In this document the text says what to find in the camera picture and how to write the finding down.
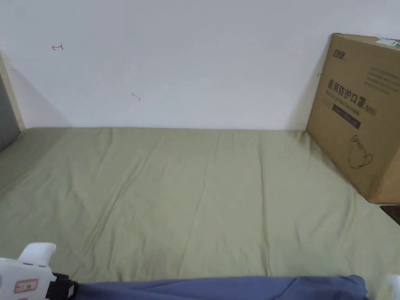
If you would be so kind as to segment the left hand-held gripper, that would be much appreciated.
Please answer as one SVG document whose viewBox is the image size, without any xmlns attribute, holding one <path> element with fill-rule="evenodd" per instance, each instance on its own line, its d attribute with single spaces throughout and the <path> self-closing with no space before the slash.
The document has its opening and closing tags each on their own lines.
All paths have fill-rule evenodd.
<svg viewBox="0 0 400 300">
<path fill-rule="evenodd" d="M 31 243 L 18 259 L 0 259 L 2 300 L 73 300 L 78 283 L 49 267 L 53 243 Z"/>
</svg>

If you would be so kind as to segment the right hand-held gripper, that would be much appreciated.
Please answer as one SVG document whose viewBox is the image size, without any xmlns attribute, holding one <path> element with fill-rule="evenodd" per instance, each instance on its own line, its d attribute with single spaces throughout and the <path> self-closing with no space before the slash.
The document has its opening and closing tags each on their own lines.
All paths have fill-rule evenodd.
<svg viewBox="0 0 400 300">
<path fill-rule="evenodd" d="M 393 299 L 400 300 L 400 275 L 389 275 L 387 278 L 391 286 Z"/>
</svg>

